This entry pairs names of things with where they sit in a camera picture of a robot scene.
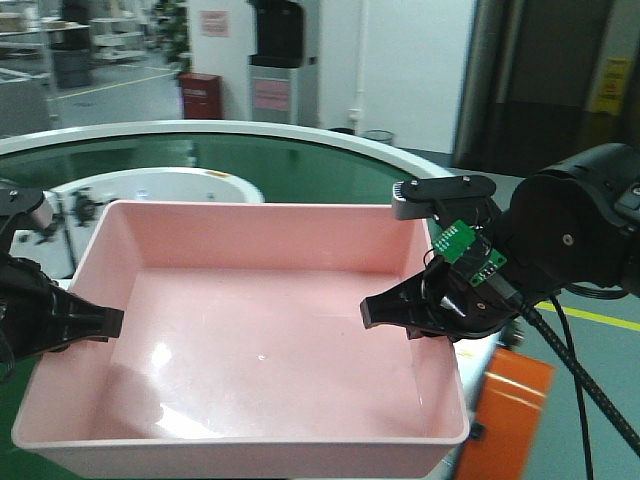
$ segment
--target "trash bin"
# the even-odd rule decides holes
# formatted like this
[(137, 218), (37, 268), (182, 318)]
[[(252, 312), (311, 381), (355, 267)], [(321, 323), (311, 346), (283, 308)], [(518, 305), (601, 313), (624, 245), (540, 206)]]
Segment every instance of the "trash bin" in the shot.
[(386, 145), (393, 145), (393, 133), (387, 130), (367, 130), (362, 134), (364, 138), (374, 140), (376, 142), (384, 143)]
[(58, 88), (91, 85), (89, 50), (53, 50), (53, 66)]
[(178, 80), (182, 89), (183, 118), (222, 120), (222, 77), (202, 73), (183, 73)]

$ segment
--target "white machine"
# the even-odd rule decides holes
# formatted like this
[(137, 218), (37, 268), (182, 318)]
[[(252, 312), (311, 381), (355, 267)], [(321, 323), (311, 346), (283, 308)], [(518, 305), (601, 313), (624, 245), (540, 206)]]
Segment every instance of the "white machine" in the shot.
[(115, 200), (262, 203), (239, 177), (214, 170), (154, 167), (104, 173), (52, 188), (45, 196), (54, 221), (45, 230), (16, 232), (11, 255), (38, 262), (51, 278), (70, 278), (104, 208)]
[(252, 120), (317, 126), (320, 2), (249, 3), (257, 36), (249, 57)]

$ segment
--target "metal rack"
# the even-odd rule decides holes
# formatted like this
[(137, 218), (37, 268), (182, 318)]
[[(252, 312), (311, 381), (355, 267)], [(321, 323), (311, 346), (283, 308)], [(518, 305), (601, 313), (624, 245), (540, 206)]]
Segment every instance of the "metal rack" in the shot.
[(89, 23), (95, 59), (117, 61), (145, 55), (144, 33), (135, 18), (93, 18)]

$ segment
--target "yellow sticker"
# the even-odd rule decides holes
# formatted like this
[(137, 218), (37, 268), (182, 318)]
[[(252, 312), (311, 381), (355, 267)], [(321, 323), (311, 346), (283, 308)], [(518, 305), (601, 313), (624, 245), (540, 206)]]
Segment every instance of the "yellow sticker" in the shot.
[(619, 115), (622, 109), (631, 62), (628, 58), (609, 58), (591, 111)]

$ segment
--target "pink plastic tray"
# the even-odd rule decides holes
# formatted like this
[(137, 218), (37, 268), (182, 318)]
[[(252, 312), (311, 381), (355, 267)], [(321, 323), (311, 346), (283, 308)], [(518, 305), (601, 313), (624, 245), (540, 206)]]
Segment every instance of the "pink plastic tray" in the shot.
[(122, 335), (45, 355), (14, 441), (88, 478), (424, 476), (468, 431), (453, 348), (359, 304), (428, 248), (386, 206), (116, 202), (71, 290)]

